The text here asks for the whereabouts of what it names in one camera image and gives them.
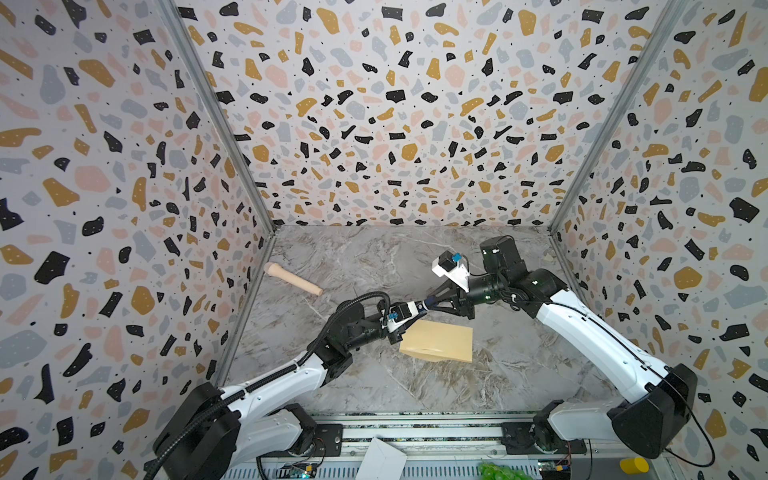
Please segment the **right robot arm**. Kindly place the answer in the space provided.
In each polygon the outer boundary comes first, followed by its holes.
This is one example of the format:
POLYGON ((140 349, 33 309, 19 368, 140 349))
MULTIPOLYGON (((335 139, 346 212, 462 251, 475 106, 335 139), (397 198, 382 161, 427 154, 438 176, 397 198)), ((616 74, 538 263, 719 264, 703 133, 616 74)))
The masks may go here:
POLYGON ((469 272, 462 255, 449 250, 433 261, 433 272, 444 281, 427 296, 427 308, 472 318, 476 306, 503 302, 567 340, 618 393, 606 402, 553 400, 534 416, 519 442, 545 452, 574 440, 619 441, 649 459, 666 452, 693 417, 696 375, 630 342, 554 273, 528 270, 511 236, 482 242, 480 252, 485 271, 477 275, 469 272))

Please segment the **yellow paper envelope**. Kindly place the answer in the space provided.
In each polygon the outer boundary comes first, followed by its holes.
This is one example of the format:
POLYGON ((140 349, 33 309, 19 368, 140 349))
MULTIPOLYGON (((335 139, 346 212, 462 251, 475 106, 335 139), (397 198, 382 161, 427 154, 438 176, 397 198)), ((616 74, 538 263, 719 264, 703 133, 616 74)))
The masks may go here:
POLYGON ((418 320, 403 334, 399 352, 428 362, 471 363, 472 342, 470 327, 418 320))

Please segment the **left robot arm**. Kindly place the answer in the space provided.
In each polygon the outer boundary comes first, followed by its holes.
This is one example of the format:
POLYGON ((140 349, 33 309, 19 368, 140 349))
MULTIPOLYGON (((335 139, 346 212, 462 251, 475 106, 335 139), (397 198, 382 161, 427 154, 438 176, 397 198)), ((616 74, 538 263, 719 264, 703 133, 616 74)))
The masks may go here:
POLYGON ((384 292, 370 292, 339 305, 306 350, 286 364, 228 387, 198 385, 155 440, 146 478, 219 479, 249 459, 304 454, 317 424, 295 398, 338 378, 360 347, 401 341, 427 311, 422 301, 393 303, 384 292))

